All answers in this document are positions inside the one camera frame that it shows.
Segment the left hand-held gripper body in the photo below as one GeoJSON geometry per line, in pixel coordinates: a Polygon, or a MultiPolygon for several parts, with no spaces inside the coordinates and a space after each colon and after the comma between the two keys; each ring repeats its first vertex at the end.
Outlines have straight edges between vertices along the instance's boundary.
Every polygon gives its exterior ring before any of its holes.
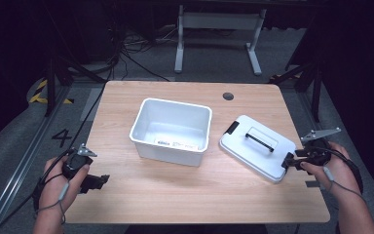
{"type": "Polygon", "coordinates": [[[90,165],[97,154],[90,150],[84,143],[78,148],[72,148],[67,160],[62,166],[62,174],[67,179],[72,179],[85,165],[90,165]]]}

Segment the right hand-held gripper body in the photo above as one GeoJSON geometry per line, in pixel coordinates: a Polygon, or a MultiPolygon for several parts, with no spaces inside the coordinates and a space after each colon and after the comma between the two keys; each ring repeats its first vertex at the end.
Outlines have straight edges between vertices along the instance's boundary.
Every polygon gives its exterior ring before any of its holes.
{"type": "Polygon", "coordinates": [[[340,133],[340,128],[328,130],[311,130],[305,136],[301,137],[301,141],[305,150],[308,151],[308,157],[304,157],[311,164],[322,166],[331,158],[330,144],[328,137],[340,133]]]}

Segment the white lid with black handle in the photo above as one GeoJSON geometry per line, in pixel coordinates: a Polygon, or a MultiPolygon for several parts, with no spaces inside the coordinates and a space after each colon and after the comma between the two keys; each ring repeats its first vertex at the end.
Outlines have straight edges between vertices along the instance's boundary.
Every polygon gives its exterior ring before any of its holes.
{"type": "Polygon", "coordinates": [[[256,120],[239,116],[223,134],[220,146],[231,156],[273,183],[286,174],[282,165],[288,153],[296,150],[290,139],[256,120]]]}

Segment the person's right hand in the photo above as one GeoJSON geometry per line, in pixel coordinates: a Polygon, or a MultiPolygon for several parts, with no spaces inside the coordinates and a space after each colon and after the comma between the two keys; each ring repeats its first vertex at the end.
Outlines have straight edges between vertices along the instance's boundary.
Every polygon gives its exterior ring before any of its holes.
{"type": "Polygon", "coordinates": [[[337,199],[347,198],[351,195],[361,196],[353,172],[336,155],[332,155],[330,161],[324,166],[302,162],[301,167],[312,174],[337,199]]]}

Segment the person's left hand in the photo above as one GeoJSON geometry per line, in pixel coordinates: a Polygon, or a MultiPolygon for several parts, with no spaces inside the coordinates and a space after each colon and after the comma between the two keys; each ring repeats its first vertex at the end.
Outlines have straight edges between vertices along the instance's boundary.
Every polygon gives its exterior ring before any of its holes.
{"type": "Polygon", "coordinates": [[[49,173],[40,196],[39,209],[57,201],[60,201],[68,209],[79,194],[81,184],[87,176],[90,166],[83,166],[72,179],[67,179],[62,174],[62,166],[65,161],[66,156],[58,161],[53,158],[47,162],[45,170],[49,170],[49,173]]]}

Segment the black tripod stand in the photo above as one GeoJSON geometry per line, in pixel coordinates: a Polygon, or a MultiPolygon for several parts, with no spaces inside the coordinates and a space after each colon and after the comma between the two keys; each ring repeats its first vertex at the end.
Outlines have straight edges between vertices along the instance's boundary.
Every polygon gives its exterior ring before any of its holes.
{"type": "Polygon", "coordinates": [[[68,70],[72,67],[85,77],[90,78],[99,84],[104,84],[105,79],[99,77],[95,73],[89,71],[81,64],[64,57],[50,58],[47,65],[46,80],[47,80],[47,110],[46,117],[49,117],[56,107],[56,80],[59,81],[61,86],[71,86],[73,78],[71,72],[68,70]]]}
{"type": "Polygon", "coordinates": [[[322,81],[322,72],[317,63],[306,63],[299,65],[282,75],[273,75],[269,79],[270,84],[278,85],[286,80],[298,76],[293,88],[297,93],[305,93],[310,86],[313,86],[312,100],[311,100],[311,113],[314,120],[318,123],[318,108],[322,81]]]}

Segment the yellow and black floor tape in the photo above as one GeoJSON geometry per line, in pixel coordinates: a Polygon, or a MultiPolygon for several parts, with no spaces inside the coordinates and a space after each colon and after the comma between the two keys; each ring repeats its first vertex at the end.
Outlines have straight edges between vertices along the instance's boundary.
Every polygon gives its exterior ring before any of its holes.
{"type": "Polygon", "coordinates": [[[40,83],[37,86],[34,94],[32,95],[32,97],[29,100],[30,103],[33,103],[33,102],[47,103],[48,102],[48,99],[46,97],[41,97],[41,94],[42,94],[44,88],[47,86],[47,84],[48,84],[48,81],[47,81],[46,78],[43,78],[40,81],[40,83]]]}

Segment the white plastic storage box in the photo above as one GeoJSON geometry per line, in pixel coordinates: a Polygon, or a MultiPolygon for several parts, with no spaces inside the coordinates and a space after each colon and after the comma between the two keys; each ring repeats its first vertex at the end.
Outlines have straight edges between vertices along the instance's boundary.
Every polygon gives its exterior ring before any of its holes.
{"type": "Polygon", "coordinates": [[[204,105],[146,98],[130,139],[142,158],[198,167],[208,148],[212,110],[204,105]]]}

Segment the aluminium floor rail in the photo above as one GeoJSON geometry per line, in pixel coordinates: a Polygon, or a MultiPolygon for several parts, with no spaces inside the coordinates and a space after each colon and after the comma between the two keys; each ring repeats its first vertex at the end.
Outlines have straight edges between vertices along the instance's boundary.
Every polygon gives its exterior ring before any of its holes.
{"type": "Polygon", "coordinates": [[[6,212],[15,199],[19,188],[22,185],[23,180],[28,173],[34,161],[34,158],[43,142],[43,138],[47,133],[48,128],[51,126],[53,120],[55,119],[56,113],[58,112],[60,106],[63,104],[63,101],[67,97],[69,91],[69,87],[59,88],[59,91],[56,94],[55,107],[52,113],[48,117],[43,118],[35,135],[33,136],[33,139],[23,153],[16,169],[7,180],[6,186],[0,196],[0,223],[4,219],[6,212]]]}

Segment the white metal table frame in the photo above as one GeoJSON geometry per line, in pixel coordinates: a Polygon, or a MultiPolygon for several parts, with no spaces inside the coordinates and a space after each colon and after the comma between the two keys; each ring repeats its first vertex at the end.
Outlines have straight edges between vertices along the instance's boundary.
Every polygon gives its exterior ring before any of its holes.
{"type": "Polygon", "coordinates": [[[253,38],[245,44],[245,49],[256,76],[262,74],[262,70],[256,55],[256,45],[262,30],[267,10],[262,9],[257,14],[228,14],[228,13],[197,13],[186,12],[180,5],[177,19],[177,47],[174,62],[174,72],[183,70],[184,57],[184,30],[188,29],[228,29],[228,30],[252,30],[253,38]]]}

